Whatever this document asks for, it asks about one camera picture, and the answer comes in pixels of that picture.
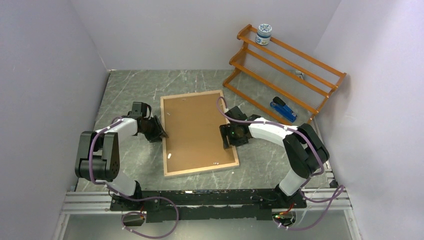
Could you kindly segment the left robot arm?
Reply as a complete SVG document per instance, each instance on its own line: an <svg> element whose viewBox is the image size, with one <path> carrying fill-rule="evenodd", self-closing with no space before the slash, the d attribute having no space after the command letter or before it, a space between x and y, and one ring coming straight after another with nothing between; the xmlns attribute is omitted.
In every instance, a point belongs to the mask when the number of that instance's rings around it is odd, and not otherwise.
<svg viewBox="0 0 424 240"><path fill-rule="evenodd" d="M121 169L119 146L128 137L139 134L150 142L167 138L152 107L135 101L127 115L114 118L110 125L96 131L81 133L75 161L75 175L94 185L102 185L114 193L112 200L130 210L141 209L143 193L140 183Z"/></svg>

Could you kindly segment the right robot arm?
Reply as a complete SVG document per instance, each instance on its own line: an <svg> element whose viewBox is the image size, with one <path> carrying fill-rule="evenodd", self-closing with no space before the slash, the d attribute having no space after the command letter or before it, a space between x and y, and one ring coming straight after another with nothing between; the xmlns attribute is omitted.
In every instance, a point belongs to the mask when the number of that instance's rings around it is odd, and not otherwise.
<svg viewBox="0 0 424 240"><path fill-rule="evenodd" d="M229 120L220 126L225 148L247 144L249 139L265 140L284 148L289 170L275 187L278 206L288 207L312 177L323 174L330 154L310 124L285 125L256 114L247 117L238 107L220 113Z"/></svg>

